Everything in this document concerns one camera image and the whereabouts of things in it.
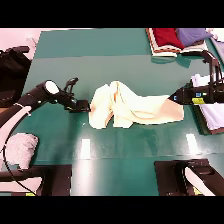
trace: teal tabletop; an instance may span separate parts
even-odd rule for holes
[[[63,88],[78,77],[75,96],[89,102],[97,88],[115,80],[137,95],[170,95],[197,73],[209,74],[201,57],[153,58],[143,28],[51,31],[41,34],[24,93],[48,79]],[[158,160],[208,158],[224,175],[224,135],[199,134],[190,106],[184,106],[180,122],[122,129],[113,128],[112,119],[106,129],[96,130],[87,113],[46,104],[17,132],[39,137],[33,164],[73,164],[71,195],[158,195]],[[83,157],[86,142],[89,151]]]

